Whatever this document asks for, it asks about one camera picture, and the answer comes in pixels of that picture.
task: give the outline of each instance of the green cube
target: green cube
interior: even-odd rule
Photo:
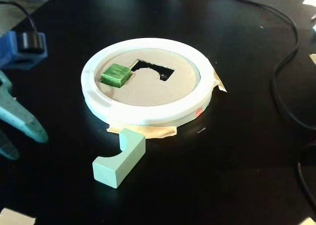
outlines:
[[[129,68],[113,63],[101,76],[101,82],[120,88],[132,75]]]

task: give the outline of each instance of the blue clamp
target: blue clamp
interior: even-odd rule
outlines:
[[[44,33],[9,31],[0,38],[0,69],[29,70],[46,57]]]

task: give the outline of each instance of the teal clamp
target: teal clamp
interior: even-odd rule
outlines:
[[[0,119],[19,129],[36,142],[46,143],[48,136],[39,121],[11,95],[12,83],[0,71]]]
[[[115,189],[145,154],[145,136],[123,129],[119,133],[119,147],[119,155],[97,157],[92,163],[94,178]]]

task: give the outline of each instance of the blue plastic object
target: blue plastic object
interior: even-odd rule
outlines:
[[[29,70],[47,57],[45,34],[39,33],[44,43],[43,53],[20,52],[15,31],[9,31],[0,38],[0,69]]]

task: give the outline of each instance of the light green wooden piece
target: light green wooden piece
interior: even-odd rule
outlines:
[[[92,163],[94,179],[115,189],[145,154],[145,136],[123,129],[119,133],[119,147],[119,155],[97,157]]]

